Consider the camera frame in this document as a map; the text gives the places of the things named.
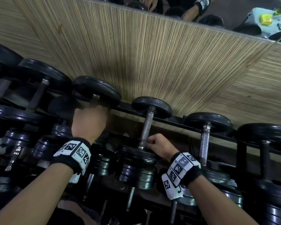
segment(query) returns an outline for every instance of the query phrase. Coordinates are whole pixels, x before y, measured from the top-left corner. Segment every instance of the human hand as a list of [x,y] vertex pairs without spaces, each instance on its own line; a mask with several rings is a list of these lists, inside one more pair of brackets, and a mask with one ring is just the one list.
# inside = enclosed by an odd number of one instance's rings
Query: human hand
[[106,119],[102,106],[75,109],[72,124],[73,137],[84,138],[92,144],[105,129]]
[[183,15],[182,19],[188,22],[193,21],[199,15],[198,5],[194,5],[189,10],[187,10]]
[[158,0],[140,0],[140,2],[145,4],[149,12],[152,12],[156,8]]
[[171,158],[179,152],[161,133],[149,136],[147,146],[157,155],[171,162]]

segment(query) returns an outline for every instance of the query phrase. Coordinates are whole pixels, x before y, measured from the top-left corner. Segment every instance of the right hand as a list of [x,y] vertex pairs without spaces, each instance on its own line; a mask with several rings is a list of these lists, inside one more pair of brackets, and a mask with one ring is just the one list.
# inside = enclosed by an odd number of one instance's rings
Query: right hand
[[171,162],[173,155],[179,152],[161,133],[149,136],[147,146],[157,155],[165,158],[169,162]]
[[149,9],[149,12],[152,12],[156,8],[158,0],[140,0],[140,2]]
[[106,125],[106,113],[103,107],[75,109],[72,135],[81,137],[92,144],[103,132]]

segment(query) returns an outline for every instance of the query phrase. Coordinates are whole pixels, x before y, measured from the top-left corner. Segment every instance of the yellow object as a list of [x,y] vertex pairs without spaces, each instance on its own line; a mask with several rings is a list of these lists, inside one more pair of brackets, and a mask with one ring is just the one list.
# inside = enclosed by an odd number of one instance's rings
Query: yellow object
[[260,14],[259,21],[262,25],[271,25],[273,23],[272,14]]

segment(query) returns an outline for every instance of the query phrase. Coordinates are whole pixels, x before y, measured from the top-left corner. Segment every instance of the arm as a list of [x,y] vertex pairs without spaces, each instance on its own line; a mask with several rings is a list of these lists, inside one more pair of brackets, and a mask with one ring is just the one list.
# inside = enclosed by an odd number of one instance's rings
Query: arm
[[[76,109],[72,135],[92,144],[105,125],[106,114],[101,106]],[[0,211],[0,225],[46,225],[73,173],[70,166],[60,161],[50,165]]]
[[188,185],[208,225],[258,225],[203,175]]
[[[150,136],[148,147],[169,162],[179,152],[162,134]],[[244,210],[231,201],[203,175],[188,185],[208,225],[258,225]]]
[[72,175],[62,163],[49,166],[0,211],[0,225],[47,224]]
[[183,16],[182,19],[185,21],[193,21],[197,16],[199,15],[199,7],[198,5],[194,5],[189,10],[187,10]]

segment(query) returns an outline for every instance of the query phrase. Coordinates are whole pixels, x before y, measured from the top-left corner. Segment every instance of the dumbbell rack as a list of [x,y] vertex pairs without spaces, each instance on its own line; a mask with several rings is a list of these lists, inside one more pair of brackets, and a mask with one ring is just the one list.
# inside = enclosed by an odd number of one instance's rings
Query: dumbbell rack
[[[18,79],[12,79],[12,80],[15,81],[15,82],[19,82],[19,84],[22,83]],[[52,93],[55,93],[55,94],[59,94],[59,95],[66,95],[66,93],[64,93],[64,92],[53,90],[53,89],[48,89],[48,91],[52,92]],[[77,100],[80,100],[80,101],[90,102],[90,99],[85,98],[85,97],[83,97],[81,95],[78,95],[78,94],[72,94],[71,96],[73,96],[74,98],[76,98]],[[116,106],[113,109],[117,110],[117,111],[120,111],[120,112],[124,112],[124,113],[132,114],[132,115],[135,115],[135,116],[143,117],[143,118],[146,117],[144,114],[136,112],[131,107],[131,104],[126,103],[126,102],[120,102],[120,105]],[[167,119],[161,119],[161,118],[158,118],[158,117],[153,117],[153,121],[158,121],[158,122],[161,122],[161,123],[164,123],[164,124],[167,124],[167,125],[172,125],[172,126],[175,126],[175,127],[179,127],[179,128],[182,128],[182,129],[192,131],[192,132],[201,133],[201,131],[202,131],[201,129],[196,129],[196,128],[184,125],[183,124],[184,119],[185,119],[185,116],[184,117],[171,116],[170,118],[167,118]],[[257,145],[257,144],[245,143],[245,142],[239,141],[236,138],[234,138],[233,137],[234,131],[235,130],[233,130],[228,135],[218,134],[218,133],[210,133],[210,136],[218,138],[218,139],[226,140],[226,141],[229,141],[229,142],[236,143],[237,144],[237,151],[241,152],[240,158],[242,158],[243,155],[246,154],[246,148],[247,147],[259,149],[259,145]],[[281,151],[278,151],[278,150],[275,150],[275,149],[271,149],[270,153],[281,155]]]

